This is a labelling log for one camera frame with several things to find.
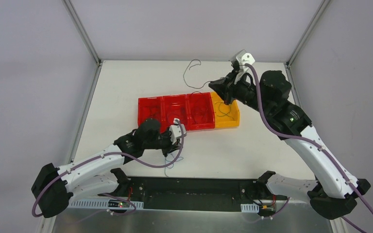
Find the yellow plastic bin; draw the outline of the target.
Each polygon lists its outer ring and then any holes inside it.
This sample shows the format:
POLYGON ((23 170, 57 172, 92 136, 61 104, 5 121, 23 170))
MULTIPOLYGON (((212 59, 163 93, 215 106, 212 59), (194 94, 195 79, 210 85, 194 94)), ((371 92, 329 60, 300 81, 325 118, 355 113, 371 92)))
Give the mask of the yellow plastic bin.
POLYGON ((211 92, 214 109, 215 129, 236 128, 240 125, 240 110, 237 101, 225 105, 216 92, 211 92))

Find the red plastic bin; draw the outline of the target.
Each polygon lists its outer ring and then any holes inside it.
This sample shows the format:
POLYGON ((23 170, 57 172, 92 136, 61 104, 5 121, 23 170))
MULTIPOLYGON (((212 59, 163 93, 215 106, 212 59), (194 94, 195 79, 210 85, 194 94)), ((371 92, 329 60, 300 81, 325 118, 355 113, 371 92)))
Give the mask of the red plastic bin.
POLYGON ((214 109, 210 93, 192 92, 186 96, 189 104, 190 131, 214 129, 214 109))
POLYGON ((160 122, 161 130, 165 127, 165 109, 162 96, 138 99, 137 123, 141 125, 146 119, 153 118, 160 122))
POLYGON ((165 109, 164 130, 173 123, 174 118, 180 119, 186 130, 190 130, 189 111, 187 106, 187 96, 169 95, 163 96, 165 109))

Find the dark cable lifted high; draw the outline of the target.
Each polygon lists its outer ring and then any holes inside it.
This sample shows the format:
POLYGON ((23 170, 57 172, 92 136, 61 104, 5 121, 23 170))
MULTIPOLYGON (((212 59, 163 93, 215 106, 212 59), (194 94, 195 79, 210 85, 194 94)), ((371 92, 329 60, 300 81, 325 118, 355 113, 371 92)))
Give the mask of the dark cable lifted high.
POLYGON ((200 59, 192 59, 188 62, 187 66, 185 67, 182 73, 182 80, 186 87, 191 88, 193 90, 201 90, 204 89, 209 83, 210 80, 204 79, 199 74, 196 74, 194 71, 202 66, 202 61, 200 59))

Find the left red plastic bin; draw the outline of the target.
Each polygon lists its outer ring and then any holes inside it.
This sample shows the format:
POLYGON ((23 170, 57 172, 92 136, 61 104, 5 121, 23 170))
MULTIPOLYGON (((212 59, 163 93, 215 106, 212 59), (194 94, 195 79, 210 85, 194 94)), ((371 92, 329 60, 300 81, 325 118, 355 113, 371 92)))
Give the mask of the left red plastic bin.
POLYGON ((161 130, 165 127, 165 109, 162 96, 138 99, 137 123, 141 125, 146 119, 153 118, 160 122, 161 130))

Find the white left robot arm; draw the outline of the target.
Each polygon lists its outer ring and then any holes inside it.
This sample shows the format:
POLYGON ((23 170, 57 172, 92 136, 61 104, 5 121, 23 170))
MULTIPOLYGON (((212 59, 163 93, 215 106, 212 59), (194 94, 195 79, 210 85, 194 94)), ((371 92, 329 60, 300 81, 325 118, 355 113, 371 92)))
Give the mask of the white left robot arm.
POLYGON ((183 150, 186 127, 179 119, 161 132, 158 120, 149 118, 138 128, 119 137, 98 153, 78 162, 55 167, 44 165, 37 175, 31 192, 35 197, 33 217, 50 218, 63 212, 72 202, 93 195, 124 196, 129 189, 121 167, 136 161, 151 168, 168 167, 153 165, 140 158, 146 150, 161 150, 164 156, 176 152, 179 158, 183 150))

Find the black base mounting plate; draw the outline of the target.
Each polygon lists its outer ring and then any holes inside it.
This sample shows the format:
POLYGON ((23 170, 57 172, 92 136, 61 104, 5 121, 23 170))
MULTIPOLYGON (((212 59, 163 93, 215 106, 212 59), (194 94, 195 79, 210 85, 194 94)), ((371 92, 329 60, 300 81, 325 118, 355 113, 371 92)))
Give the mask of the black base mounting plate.
POLYGON ((110 195, 142 202, 147 210, 239 212, 243 204, 272 200, 254 179, 132 176, 110 195))

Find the right red plastic bin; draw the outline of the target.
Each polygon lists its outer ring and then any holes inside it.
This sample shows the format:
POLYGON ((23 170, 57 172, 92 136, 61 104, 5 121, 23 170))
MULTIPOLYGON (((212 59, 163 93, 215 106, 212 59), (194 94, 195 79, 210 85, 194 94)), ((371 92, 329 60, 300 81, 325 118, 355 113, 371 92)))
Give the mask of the right red plastic bin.
POLYGON ((214 129, 214 109, 210 93, 192 92, 186 96, 189 104, 190 131, 214 129))

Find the middle red plastic bin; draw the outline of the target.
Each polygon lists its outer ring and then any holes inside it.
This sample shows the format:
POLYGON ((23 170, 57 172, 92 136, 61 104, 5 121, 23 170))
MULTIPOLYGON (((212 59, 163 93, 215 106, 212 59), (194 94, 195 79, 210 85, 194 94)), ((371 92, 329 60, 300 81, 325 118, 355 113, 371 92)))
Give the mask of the middle red plastic bin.
POLYGON ((165 109, 164 130, 173 123, 174 118, 180 119, 186 130, 190 130, 189 111, 187 106, 187 96, 169 95, 163 96, 165 109))

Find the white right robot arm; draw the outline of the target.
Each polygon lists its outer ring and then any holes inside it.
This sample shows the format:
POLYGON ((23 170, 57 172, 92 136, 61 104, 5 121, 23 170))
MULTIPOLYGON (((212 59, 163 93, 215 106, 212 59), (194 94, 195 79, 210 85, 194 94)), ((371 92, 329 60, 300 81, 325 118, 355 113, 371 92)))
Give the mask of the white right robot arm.
POLYGON ((255 182, 259 197, 272 195, 291 197, 308 203, 326 219, 350 214, 357 205, 359 195, 370 189, 366 179, 349 173, 326 148, 310 118, 297 105, 288 100, 291 83, 279 70, 264 72, 259 83, 254 78, 246 81, 244 74, 238 81, 237 73, 211 81, 209 87, 225 102, 232 100, 264 114, 269 126, 280 140, 293 148, 314 173, 313 180, 299 180, 266 171, 255 182))

